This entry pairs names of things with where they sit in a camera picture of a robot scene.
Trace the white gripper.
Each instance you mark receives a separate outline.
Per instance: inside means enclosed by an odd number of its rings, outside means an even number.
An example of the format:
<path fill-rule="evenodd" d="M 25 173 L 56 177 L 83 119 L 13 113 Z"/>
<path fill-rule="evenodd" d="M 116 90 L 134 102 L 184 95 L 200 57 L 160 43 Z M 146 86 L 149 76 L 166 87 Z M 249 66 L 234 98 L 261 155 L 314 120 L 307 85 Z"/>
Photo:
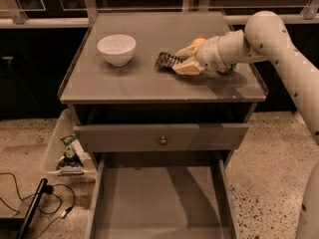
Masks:
<path fill-rule="evenodd" d="M 219 37 L 215 36 L 204 40 L 198 47 L 190 45 L 177 51 L 175 55 L 185 61 L 174 65 L 172 69 L 178 75 L 186 76 L 197 76 L 205 69 L 224 73 L 226 65 L 221 59 L 218 41 Z"/>

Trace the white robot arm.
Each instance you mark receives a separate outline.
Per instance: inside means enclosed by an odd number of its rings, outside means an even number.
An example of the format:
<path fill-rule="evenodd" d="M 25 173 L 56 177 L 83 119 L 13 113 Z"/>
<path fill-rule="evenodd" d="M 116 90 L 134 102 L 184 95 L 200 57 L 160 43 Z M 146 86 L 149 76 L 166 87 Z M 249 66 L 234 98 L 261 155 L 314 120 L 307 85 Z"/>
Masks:
<path fill-rule="evenodd" d="M 198 76 L 205 71 L 227 74 L 239 63 L 270 62 L 312 137 L 318 138 L 318 69 L 295 47 L 277 14 L 257 12 L 242 30 L 197 38 L 175 55 L 179 62 L 173 71 L 182 76 Z M 319 239 L 318 198 L 319 166 L 315 165 L 307 178 L 294 236 L 275 239 Z"/>

